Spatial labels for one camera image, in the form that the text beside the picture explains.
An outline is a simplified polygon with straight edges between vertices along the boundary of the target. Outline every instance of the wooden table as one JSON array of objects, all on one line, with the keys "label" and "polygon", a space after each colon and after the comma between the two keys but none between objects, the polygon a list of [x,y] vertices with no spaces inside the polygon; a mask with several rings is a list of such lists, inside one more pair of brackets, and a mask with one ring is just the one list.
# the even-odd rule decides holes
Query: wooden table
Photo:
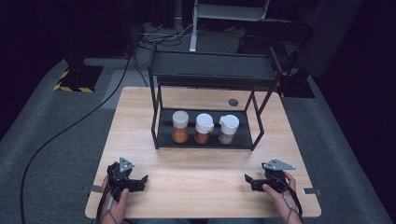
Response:
[{"label": "wooden table", "polygon": [[[264,94],[256,93],[259,101]],[[234,109],[228,104],[233,98],[238,100],[237,107],[241,109],[248,95],[248,91],[163,88],[163,103],[176,108]],[[252,108],[249,113],[254,138],[259,130]],[[152,115],[149,88],[123,89],[94,179],[93,184],[100,186],[107,166],[119,161],[120,157],[135,164],[130,178],[140,179],[148,175],[145,190],[130,193],[126,217],[277,217],[269,196],[265,192],[252,191],[244,178],[244,174],[264,178],[262,162],[273,158],[296,167],[289,173],[297,180],[296,191],[304,217],[320,215],[316,194],[303,194],[303,189],[312,188],[312,184],[277,94],[272,94],[262,112],[265,134],[254,151],[155,149],[150,132]],[[87,217],[96,216],[100,198],[101,193],[91,193],[85,211]]]}]

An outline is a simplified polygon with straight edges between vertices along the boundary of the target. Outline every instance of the seasoning bottle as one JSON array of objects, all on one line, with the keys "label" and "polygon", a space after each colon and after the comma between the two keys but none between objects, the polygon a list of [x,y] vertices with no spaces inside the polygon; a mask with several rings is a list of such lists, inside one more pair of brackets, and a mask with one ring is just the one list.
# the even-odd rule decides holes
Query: seasoning bottle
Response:
[{"label": "seasoning bottle", "polygon": [[239,127],[239,119],[234,115],[222,116],[219,124],[221,125],[219,141],[223,145],[230,145],[233,142],[233,137]]},{"label": "seasoning bottle", "polygon": [[209,135],[213,132],[215,124],[213,119],[208,114],[200,114],[197,116],[197,121],[195,123],[195,135],[194,139],[199,144],[205,144],[209,141]]},{"label": "seasoning bottle", "polygon": [[189,114],[186,111],[178,110],[172,116],[174,130],[172,138],[176,143],[184,143],[189,139]]}]

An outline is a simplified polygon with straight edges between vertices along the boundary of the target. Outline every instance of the white lid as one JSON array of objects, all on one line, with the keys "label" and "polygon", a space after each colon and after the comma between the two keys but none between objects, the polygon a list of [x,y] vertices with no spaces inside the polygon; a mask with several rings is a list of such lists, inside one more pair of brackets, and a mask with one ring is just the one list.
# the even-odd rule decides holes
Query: white lid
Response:
[{"label": "white lid", "polygon": [[172,116],[174,127],[182,129],[189,124],[189,114],[186,111],[178,110]]},{"label": "white lid", "polygon": [[213,119],[208,114],[200,114],[197,116],[197,122],[195,123],[195,129],[198,133],[211,133],[215,124]]},{"label": "white lid", "polygon": [[234,115],[226,115],[220,118],[221,131],[225,134],[235,134],[239,127],[239,119]]}]

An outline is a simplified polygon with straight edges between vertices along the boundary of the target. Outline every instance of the black shelf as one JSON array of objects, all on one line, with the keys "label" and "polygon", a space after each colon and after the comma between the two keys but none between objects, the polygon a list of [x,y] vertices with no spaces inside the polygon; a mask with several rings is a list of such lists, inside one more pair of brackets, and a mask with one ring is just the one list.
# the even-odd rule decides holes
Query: black shelf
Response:
[{"label": "black shelf", "polygon": [[[155,147],[157,149],[159,147],[205,147],[254,150],[264,135],[260,115],[282,74],[282,69],[272,49],[271,52],[272,55],[267,56],[160,51],[157,50],[157,44],[154,43],[148,59],[148,77],[154,108],[151,133]],[[154,88],[154,77],[157,78],[157,92]],[[165,108],[163,107],[162,86],[244,90],[250,91],[250,96],[244,110]],[[258,106],[255,91],[262,87],[268,87],[269,90],[261,105]],[[247,114],[248,108],[251,106],[254,106],[260,128],[260,133],[254,142],[252,142]],[[186,111],[190,118],[189,139],[183,144],[175,143],[172,139],[172,116],[177,110]],[[211,115],[215,123],[214,132],[210,134],[209,141],[205,144],[198,144],[193,138],[195,119],[200,113]],[[220,133],[219,118],[225,115],[235,115],[240,121],[233,142],[227,146],[222,145],[218,139]]]}]

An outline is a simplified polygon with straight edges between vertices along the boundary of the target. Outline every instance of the yellow and black hazard tape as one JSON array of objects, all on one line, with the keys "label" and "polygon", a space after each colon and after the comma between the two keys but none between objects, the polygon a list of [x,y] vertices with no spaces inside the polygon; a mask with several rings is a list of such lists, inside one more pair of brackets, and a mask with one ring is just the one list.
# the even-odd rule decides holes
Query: yellow and black hazard tape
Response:
[{"label": "yellow and black hazard tape", "polygon": [[83,91],[83,92],[94,92],[94,88],[90,87],[76,87],[76,86],[64,86],[63,81],[67,78],[67,74],[69,74],[69,69],[66,69],[64,73],[59,78],[55,87],[53,88],[55,91]]}]

